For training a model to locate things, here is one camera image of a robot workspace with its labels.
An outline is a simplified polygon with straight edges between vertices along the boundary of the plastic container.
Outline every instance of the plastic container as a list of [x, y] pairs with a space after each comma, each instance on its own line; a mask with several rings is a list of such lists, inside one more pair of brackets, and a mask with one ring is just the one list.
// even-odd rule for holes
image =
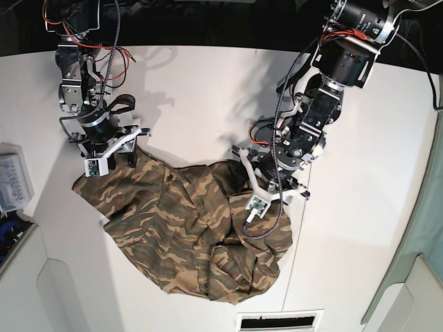
[[0, 155], [0, 211], [23, 209], [31, 199], [19, 154]]

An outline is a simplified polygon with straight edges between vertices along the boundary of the black background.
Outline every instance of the black background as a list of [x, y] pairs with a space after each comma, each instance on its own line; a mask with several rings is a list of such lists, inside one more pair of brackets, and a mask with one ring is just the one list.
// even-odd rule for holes
[[[0, 0], [0, 12], [14, 1]], [[0, 56], [55, 50], [60, 37], [45, 30], [42, 0], [24, 0], [0, 16]], [[234, 46], [300, 51], [321, 32], [331, 0], [309, 0], [297, 11], [294, 0], [253, 4], [212, 1], [129, 0], [121, 2], [121, 46]], [[443, 71], [440, 40], [443, 4], [403, 15], [400, 33], [424, 50], [431, 71]], [[116, 27], [113, 0], [102, 0], [98, 31], [111, 42]], [[422, 70], [415, 54], [396, 39], [378, 62]]]

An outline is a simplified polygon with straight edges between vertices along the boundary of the camouflage shirt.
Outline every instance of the camouflage shirt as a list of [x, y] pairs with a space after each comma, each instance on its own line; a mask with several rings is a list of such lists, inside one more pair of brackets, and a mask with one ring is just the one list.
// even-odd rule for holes
[[[246, 180], [233, 160], [174, 169], [139, 152], [135, 169], [118, 163], [108, 176], [82, 176], [73, 190], [109, 219], [105, 231], [166, 293], [236, 304], [273, 285], [292, 244], [286, 215], [264, 239], [242, 234]], [[277, 213], [273, 204], [249, 234], [266, 232]]]

